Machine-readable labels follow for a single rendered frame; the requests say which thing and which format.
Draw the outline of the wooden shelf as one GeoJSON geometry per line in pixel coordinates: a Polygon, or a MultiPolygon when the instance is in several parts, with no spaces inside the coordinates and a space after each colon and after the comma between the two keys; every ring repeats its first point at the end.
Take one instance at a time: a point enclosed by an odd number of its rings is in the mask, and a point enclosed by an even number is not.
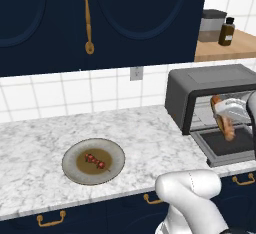
{"type": "Polygon", "coordinates": [[[236,30],[229,46],[217,42],[197,42],[195,62],[256,58],[256,36],[236,30]]]}

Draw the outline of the brown baguette bread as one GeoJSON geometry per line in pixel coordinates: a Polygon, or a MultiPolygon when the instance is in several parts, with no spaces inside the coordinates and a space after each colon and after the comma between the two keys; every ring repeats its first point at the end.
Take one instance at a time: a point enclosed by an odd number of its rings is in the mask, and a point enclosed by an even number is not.
{"type": "Polygon", "coordinates": [[[226,141],[232,141],[235,138],[235,130],[232,120],[226,116],[220,116],[216,113],[215,105],[221,102],[219,95],[213,95],[210,99],[211,109],[216,123],[224,135],[226,141]]]}

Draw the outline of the grey round plate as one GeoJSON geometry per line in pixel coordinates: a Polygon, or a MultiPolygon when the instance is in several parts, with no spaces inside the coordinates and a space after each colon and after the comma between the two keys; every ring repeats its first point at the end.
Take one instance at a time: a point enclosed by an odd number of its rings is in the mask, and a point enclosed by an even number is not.
{"type": "Polygon", "coordinates": [[[62,159],[64,174],[73,182],[82,185],[99,185],[114,179],[125,165],[125,153],[115,142],[103,138],[80,141],[68,149],[62,159]],[[104,161],[108,170],[97,169],[84,160],[85,154],[92,154],[104,161]]]}

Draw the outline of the red kebab skewer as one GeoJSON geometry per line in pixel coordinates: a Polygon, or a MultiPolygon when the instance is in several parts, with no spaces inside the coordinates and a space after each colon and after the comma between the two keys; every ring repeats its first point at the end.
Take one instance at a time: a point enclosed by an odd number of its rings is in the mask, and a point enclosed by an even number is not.
{"type": "Polygon", "coordinates": [[[108,170],[104,161],[98,160],[94,155],[86,153],[84,160],[88,164],[94,164],[97,169],[108,170]]]}

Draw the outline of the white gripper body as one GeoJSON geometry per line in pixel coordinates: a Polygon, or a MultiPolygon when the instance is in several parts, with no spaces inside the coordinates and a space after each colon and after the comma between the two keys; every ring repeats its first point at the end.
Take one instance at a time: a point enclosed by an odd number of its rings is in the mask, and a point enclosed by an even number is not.
{"type": "Polygon", "coordinates": [[[219,116],[228,117],[239,123],[250,121],[246,110],[246,102],[241,99],[229,98],[215,104],[215,112],[219,116]]]}

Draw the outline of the grey lidded canister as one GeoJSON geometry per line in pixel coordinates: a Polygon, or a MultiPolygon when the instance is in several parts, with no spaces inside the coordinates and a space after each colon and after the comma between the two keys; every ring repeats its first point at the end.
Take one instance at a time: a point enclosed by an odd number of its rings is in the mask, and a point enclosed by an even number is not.
{"type": "Polygon", "coordinates": [[[200,42],[217,42],[226,16],[227,13],[220,10],[204,9],[198,40],[200,42]]]}

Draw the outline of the navy wall cupboard door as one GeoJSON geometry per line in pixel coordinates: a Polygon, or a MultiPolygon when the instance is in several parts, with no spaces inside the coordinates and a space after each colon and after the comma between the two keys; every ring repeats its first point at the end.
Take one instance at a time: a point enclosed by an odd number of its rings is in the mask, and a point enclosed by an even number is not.
{"type": "Polygon", "coordinates": [[[87,70],[83,0],[0,0],[0,77],[87,70]]]}
{"type": "Polygon", "coordinates": [[[194,60],[204,0],[97,0],[93,23],[99,69],[194,60]]]}

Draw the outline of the toaster oven door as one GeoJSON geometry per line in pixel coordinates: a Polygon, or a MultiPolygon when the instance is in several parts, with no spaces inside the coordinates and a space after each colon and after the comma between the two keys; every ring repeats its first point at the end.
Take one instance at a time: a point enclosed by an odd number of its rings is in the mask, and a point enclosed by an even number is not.
{"type": "Polygon", "coordinates": [[[217,128],[197,130],[191,136],[213,167],[241,163],[255,159],[252,130],[246,125],[235,127],[235,137],[227,141],[217,128]]]}

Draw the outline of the dark grey toaster oven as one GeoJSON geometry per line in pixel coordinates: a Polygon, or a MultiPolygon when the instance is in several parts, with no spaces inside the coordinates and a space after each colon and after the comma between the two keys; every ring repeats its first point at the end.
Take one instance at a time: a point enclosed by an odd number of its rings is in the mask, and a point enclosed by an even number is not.
{"type": "MultiPolygon", "coordinates": [[[[219,129],[211,109],[210,99],[219,95],[245,100],[256,91],[256,73],[241,64],[176,69],[169,72],[165,108],[184,135],[197,130],[219,129]]],[[[246,125],[252,130],[251,119],[246,125]]]]}

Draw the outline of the white wall socket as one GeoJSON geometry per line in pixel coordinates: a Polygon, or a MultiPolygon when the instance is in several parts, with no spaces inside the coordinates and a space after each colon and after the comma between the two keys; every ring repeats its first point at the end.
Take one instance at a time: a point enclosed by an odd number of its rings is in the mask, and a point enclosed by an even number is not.
{"type": "Polygon", "coordinates": [[[143,67],[131,67],[130,68],[130,80],[138,81],[143,79],[143,67]]]}

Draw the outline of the brown bottle with black cap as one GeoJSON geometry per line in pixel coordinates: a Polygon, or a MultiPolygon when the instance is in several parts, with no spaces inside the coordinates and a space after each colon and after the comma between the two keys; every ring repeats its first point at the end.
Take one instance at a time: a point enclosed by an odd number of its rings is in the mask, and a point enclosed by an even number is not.
{"type": "Polygon", "coordinates": [[[222,25],[218,44],[221,46],[229,46],[233,39],[234,30],[234,18],[227,17],[226,22],[222,25]]]}

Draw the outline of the navy drawer front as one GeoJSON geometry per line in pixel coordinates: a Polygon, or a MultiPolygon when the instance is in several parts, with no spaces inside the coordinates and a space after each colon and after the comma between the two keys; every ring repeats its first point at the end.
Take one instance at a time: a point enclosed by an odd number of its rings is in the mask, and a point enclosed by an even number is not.
{"type": "MultiPolygon", "coordinates": [[[[155,191],[148,192],[150,200],[158,200],[155,191]]],[[[111,199],[106,202],[108,234],[155,234],[165,219],[169,205],[150,205],[144,193],[111,199]]]]}
{"type": "MultiPolygon", "coordinates": [[[[244,182],[248,179],[249,173],[233,176],[244,182]]],[[[238,186],[232,182],[233,176],[221,178],[221,192],[212,201],[230,228],[256,234],[256,182],[248,186],[238,186]]]]}
{"type": "Polygon", "coordinates": [[[106,206],[100,202],[3,220],[0,234],[107,234],[106,206]],[[43,215],[44,223],[56,221],[61,210],[66,211],[63,223],[46,228],[38,226],[37,215],[43,215]]]}

